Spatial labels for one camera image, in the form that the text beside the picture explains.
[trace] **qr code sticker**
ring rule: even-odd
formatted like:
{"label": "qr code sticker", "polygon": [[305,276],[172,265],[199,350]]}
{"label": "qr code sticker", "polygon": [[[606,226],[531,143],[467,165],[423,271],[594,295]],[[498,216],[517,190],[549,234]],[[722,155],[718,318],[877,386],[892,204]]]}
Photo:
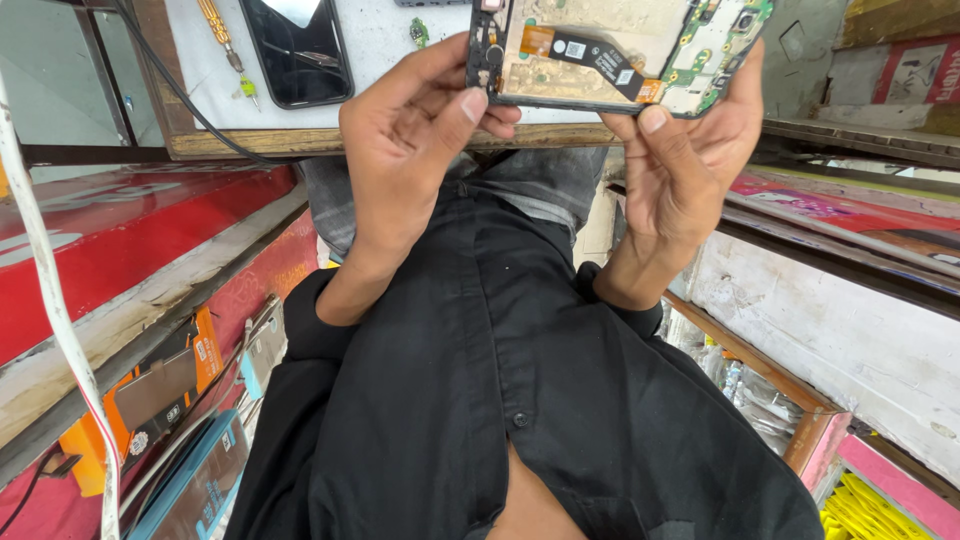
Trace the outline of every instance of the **qr code sticker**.
{"label": "qr code sticker", "polygon": [[584,45],[583,43],[576,43],[574,41],[570,41],[566,45],[566,55],[571,58],[575,58],[577,60],[584,59],[584,51],[586,50],[587,50],[587,46]]}
{"label": "qr code sticker", "polygon": [[620,75],[616,78],[616,85],[628,85],[630,80],[633,79],[635,71],[633,69],[624,69],[620,72]]}

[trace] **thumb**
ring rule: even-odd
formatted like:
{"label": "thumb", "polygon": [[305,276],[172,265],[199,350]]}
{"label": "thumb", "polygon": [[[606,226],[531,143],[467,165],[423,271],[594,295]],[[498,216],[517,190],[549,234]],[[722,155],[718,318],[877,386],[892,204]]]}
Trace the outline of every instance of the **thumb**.
{"label": "thumb", "polygon": [[425,153],[435,165],[446,168],[467,146],[487,110],[487,92],[471,87],[446,104],[433,120],[433,134]]}
{"label": "thumb", "polygon": [[677,120],[659,105],[652,105],[640,113],[637,123],[647,148],[670,172],[676,187],[694,188],[712,179],[690,145],[683,120]]}

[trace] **black shirt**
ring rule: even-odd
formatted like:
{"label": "black shirt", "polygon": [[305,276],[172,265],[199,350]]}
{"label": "black shirt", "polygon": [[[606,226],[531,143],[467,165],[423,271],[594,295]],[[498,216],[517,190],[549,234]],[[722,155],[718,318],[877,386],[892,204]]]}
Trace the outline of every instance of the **black shirt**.
{"label": "black shirt", "polygon": [[591,539],[822,539],[800,480],[653,336],[661,308],[599,301],[571,257],[562,226],[444,184],[363,324],[321,322],[335,270],[306,278],[227,540],[482,539],[508,434]]}

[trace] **forearm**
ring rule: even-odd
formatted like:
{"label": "forearm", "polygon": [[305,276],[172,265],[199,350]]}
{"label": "forearm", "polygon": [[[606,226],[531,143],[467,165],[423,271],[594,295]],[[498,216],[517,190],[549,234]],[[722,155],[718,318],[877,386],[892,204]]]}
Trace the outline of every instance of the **forearm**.
{"label": "forearm", "polygon": [[406,254],[386,254],[355,242],[337,275],[317,299],[317,316],[328,325],[360,323],[387,290]]}
{"label": "forearm", "polygon": [[660,301],[663,291],[693,258],[696,246],[663,246],[630,233],[593,281],[593,292],[608,304],[643,311]]}

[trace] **charging cable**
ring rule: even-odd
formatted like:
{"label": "charging cable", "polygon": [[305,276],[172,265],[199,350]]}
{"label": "charging cable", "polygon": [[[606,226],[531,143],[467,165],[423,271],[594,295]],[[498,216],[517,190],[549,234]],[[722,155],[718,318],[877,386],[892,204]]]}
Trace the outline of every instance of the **charging cable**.
{"label": "charging cable", "polygon": [[102,540],[120,540],[120,527],[117,519],[117,505],[120,495],[120,451],[116,439],[104,412],[104,403],[97,391],[97,380],[93,369],[86,360],[80,340],[73,332],[73,323],[70,321],[66,302],[63,300],[63,291],[60,289],[60,276],[57,273],[57,262],[50,247],[50,237],[47,236],[43,216],[36,204],[30,175],[23,166],[23,156],[13,131],[10,100],[7,98],[7,87],[4,84],[3,73],[0,73],[0,160],[10,181],[11,192],[20,210],[30,246],[34,250],[36,273],[40,279],[40,292],[43,296],[43,306],[47,311],[50,326],[53,327],[66,361],[70,364],[84,396],[86,406],[93,413],[97,429],[104,437],[104,446],[107,448],[107,475],[104,485],[104,506],[100,522],[100,538]]}

